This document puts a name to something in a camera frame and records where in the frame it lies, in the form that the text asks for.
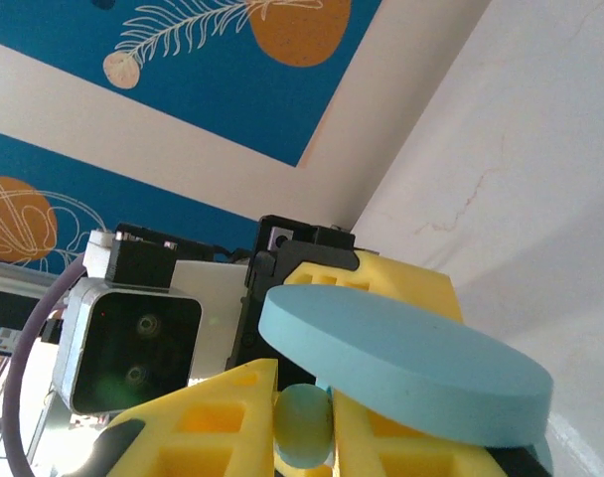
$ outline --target white wall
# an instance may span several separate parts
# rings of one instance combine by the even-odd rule
[[[0,133],[251,219],[350,227],[488,2],[384,0],[304,167],[1,46]]]
[[[555,475],[604,477],[604,1],[493,0],[356,233],[543,363]]]

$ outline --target leaf drawing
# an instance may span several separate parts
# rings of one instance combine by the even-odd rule
[[[139,16],[123,23],[123,38],[114,52],[105,57],[103,71],[117,87],[137,85],[141,69],[159,49],[163,57],[202,48],[208,37],[222,35],[233,26],[236,33],[251,15],[266,20],[271,6],[320,9],[323,0],[163,0],[164,5],[136,7]]]

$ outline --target small ball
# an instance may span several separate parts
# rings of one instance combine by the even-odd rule
[[[297,469],[322,465],[333,449],[333,406],[313,385],[293,385],[275,403],[273,435],[282,460]]]

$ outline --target white line drawing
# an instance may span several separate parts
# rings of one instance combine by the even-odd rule
[[[122,89],[135,87],[146,62],[163,44],[163,57],[181,53],[182,36],[188,43],[188,53],[196,46],[203,47],[208,36],[222,35],[235,22],[235,32],[246,25],[251,15],[258,13],[266,20],[270,6],[289,6],[318,10],[323,0],[163,0],[165,6],[143,5],[135,11],[141,16],[127,20],[121,33],[123,41],[115,52],[103,60],[103,71],[108,80]]]
[[[17,201],[12,200],[36,195],[48,200],[50,207],[47,210],[29,205],[18,208]],[[3,215],[0,214],[0,257],[9,253],[21,255],[21,259],[13,262],[20,266],[26,266],[38,257],[39,269],[46,272],[53,269],[51,261],[57,256],[64,266],[68,266],[82,252],[80,247],[84,244],[83,239],[89,236],[90,231],[107,231],[103,219],[93,208],[56,192],[8,190],[0,182],[0,210],[4,211]],[[33,220],[37,217],[42,222],[41,227],[46,230],[43,237],[35,237],[29,215]],[[58,230],[58,224],[62,223],[67,223],[65,230],[61,227]]]

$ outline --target wall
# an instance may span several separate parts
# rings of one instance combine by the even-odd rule
[[[494,0],[355,231],[544,364],[555,475],[604,477],[604,1]]]

